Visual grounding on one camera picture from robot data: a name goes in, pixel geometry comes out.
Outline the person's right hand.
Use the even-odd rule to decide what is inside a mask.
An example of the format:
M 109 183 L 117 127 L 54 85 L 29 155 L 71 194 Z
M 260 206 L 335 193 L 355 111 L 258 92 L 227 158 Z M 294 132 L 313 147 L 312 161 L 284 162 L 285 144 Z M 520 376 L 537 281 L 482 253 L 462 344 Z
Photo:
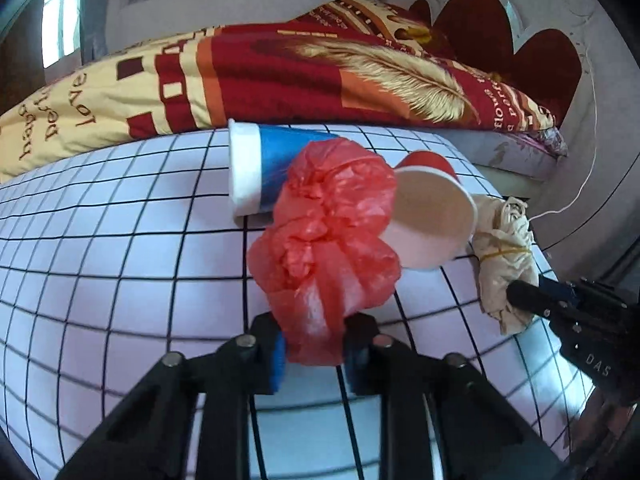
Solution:
M 570 452 L 591 455 L 602 446 L 608 448 L 622 436 L 633 414 L 633 405 L 613 402 L 600 388 L 594 388 L 570 428 Z

